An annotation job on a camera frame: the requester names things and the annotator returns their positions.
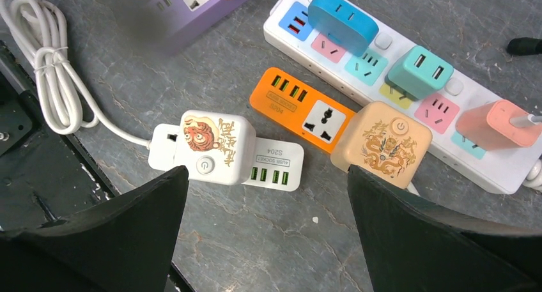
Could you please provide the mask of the teal usb charger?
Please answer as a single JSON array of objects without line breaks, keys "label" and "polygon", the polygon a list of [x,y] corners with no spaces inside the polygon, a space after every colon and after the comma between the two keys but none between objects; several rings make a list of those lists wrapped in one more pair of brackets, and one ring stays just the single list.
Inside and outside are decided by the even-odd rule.
[{"label": "teal usb charger", "polygon": [[443,89],[453,73],[450,63],[416,45],[393,64],[385,81],[409,99],[422,100]]}]

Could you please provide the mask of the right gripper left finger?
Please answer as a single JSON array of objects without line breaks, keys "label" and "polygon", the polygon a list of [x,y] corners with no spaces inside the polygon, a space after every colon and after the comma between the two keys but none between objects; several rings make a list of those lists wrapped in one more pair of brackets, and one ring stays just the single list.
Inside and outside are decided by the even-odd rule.
[{"label": "right gripper left finger", "polygon": [[165,290],[188,187],[178,166],[62,219],[3,231],[1,290]]}]

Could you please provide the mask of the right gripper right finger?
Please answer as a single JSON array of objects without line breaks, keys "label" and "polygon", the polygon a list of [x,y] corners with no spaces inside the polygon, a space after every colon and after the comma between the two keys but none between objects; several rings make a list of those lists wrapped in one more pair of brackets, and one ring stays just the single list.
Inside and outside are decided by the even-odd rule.
[{"label": "right gripper right finger", "polygon": [[541,232],[483,220],[355,165],[348,196],[374,291],[540,291]]}]

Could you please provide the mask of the salmon pink usb charger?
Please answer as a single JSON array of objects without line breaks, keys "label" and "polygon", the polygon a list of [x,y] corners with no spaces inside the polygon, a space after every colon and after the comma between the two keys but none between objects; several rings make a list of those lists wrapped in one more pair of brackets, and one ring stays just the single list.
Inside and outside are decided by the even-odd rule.
[{"label": "salmon pink usb charger", "polygon": [[461,114],[456,130],[486,151],[528,148],[541,135],[541,123],[509,100],[497,100]]}]

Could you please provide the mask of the blue plug adapter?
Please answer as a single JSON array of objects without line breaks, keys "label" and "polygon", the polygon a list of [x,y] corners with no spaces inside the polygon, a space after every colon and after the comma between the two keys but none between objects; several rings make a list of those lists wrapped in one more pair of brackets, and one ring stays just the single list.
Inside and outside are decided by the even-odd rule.
[{"label": "blue plug adapter", "polygon": [[361,56],[379,32],[378,24],[346,0],[312,0],[309,24],[336,45]]}]

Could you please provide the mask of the tan cube socket adapter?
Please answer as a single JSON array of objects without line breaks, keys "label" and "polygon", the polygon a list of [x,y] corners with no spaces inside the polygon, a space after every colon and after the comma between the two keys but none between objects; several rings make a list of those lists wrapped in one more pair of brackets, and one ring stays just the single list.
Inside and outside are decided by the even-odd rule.
[{"label": "tan cube socket adapter", "polygon": [[384,102],[375,101],[353,116],[330,160],[344,172],[357,165],[407,189],[432,140],[428,127]]}]

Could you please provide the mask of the white cube socket adapter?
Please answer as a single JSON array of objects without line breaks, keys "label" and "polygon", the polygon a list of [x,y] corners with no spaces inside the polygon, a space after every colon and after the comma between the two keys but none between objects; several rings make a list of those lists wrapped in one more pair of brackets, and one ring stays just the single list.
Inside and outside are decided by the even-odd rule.
[{"label": "white cube socket adapter", "polygon": [[180,123],[173,164],[185,166],[189,179],[238,185],[249,179],[256,131],[243,116],[186,111]]}]

